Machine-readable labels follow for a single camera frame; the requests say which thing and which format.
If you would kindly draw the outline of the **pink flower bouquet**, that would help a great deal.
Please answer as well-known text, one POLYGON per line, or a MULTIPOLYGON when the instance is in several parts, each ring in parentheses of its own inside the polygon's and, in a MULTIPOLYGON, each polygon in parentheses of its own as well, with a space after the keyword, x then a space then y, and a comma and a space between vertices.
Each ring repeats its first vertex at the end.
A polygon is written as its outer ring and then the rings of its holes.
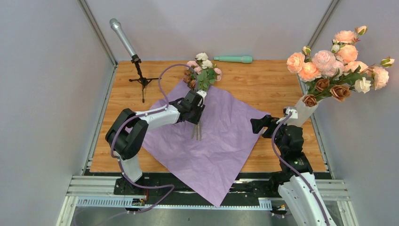
POLYGON ((222 78, 222 71, 212 63, 205 52, 198 53, 194 60, 187 62, 183 81, 193 90, 207 90, 222 78))

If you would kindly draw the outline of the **pink and purple wrapping paper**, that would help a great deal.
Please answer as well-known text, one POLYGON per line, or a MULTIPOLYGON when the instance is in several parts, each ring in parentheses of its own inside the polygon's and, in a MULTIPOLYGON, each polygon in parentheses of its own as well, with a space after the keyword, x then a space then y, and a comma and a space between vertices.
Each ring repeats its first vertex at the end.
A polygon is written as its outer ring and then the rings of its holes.
POLYGON ((149 130, 143 148, 219 207, 258 141, 250 121, 265 115, 228 91, 210 87, 200 119, 201 140, 192 138, 194 126, 185 121, 149 130))

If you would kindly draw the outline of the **brown rose stem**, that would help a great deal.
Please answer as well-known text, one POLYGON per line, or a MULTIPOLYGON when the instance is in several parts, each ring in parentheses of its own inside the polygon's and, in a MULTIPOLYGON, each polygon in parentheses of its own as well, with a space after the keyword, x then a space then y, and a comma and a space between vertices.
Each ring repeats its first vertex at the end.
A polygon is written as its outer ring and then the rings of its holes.
POLYGON ((351 86, 341 84, 341 82, 332 79, 320 78, 306 84, 308 85, 308 91, 302 98, 302 102, 307 107, 314 107, 321 100, 328 97, 333 97, 337 101, 343 102, 351 96, 351 86))

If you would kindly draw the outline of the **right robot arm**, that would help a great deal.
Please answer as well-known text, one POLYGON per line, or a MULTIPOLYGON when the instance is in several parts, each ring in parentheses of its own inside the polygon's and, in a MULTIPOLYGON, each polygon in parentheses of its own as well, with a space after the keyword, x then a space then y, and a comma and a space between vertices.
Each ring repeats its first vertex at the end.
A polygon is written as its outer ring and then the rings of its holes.
POLYGON ((313 169, 303 152, 303 129, 284 119, 266 115, 251 119, 253 133, 265 129, 262 137, 271 139, 281 171, 270 178, 269 191, 281 196, 299 226, 335 226, 317 188, 313 169))

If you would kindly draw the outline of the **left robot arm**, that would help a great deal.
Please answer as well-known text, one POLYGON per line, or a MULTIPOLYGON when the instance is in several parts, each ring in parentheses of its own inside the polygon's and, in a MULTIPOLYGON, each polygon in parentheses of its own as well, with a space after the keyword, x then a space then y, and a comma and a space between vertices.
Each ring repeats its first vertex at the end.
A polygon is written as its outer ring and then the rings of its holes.
POLYGON ((110 145, 111 157, 118 161, 122 176, 127 180, 126 189, 140 194, 144 189, 139 166, 140 151, 147 132, 164 125, 189 122, 197 125, 205 108, 206 91, 190 90, 185 97, 168 102, 165 106, 133 112, 124 109, 105 136, 110 145))

